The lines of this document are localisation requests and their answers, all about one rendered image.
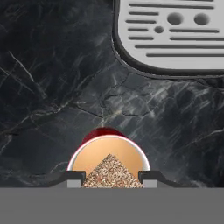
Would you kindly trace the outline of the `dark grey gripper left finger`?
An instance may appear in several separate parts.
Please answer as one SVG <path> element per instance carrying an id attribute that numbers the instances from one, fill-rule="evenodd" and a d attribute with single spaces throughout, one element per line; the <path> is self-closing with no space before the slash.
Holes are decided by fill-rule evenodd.
<path id="1" fill-rule="evenodd" d="M 46 184 L 45 187 L 81 188 L 85 179 L 85 171 L 64 171 L 56 180 Z"/>

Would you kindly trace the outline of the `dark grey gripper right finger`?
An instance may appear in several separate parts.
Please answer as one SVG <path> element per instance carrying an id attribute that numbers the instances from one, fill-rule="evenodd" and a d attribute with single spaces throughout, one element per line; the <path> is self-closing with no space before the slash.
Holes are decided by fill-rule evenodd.
<path id="1" fill-rule="evenodd" d="M 165 178 L 160 171 L 139 171 L 138 179 L 145 188 L 180 188 L 180 185 Z"/>

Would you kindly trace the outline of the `brown speckled sugar cube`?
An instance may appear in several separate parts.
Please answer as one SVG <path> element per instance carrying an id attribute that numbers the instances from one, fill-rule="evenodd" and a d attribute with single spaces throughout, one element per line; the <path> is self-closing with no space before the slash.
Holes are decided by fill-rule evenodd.
<path id="1" fill-rule="evenodd" d="M 87 175 L 84 188 L 143 188 L 144 185 L 117 159 L 108 154 Z"/>

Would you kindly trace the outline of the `red coffee cup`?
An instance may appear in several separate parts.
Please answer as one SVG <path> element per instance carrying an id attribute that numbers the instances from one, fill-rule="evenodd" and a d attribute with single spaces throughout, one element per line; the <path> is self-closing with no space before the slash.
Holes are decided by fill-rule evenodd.
<path id="1" fill-rule="evenodd" d="M 108 154 L 116 156 L 137 179 L 139 171 L 151 169 L 144 151 L 134 141 L 116 129 L 98 128 L 84 137 L 67 170 L 85 171 L 87 177 Z"/>

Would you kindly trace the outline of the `grey coffee machine drip tray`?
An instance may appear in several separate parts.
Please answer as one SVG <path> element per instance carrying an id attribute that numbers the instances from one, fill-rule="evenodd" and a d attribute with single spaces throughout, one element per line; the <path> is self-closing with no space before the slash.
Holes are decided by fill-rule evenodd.
<path id="1" fill-rule="evenodd" d="M 224 0 L 114 0 L 113 44 L 157 78 L 224 76 Z"/>

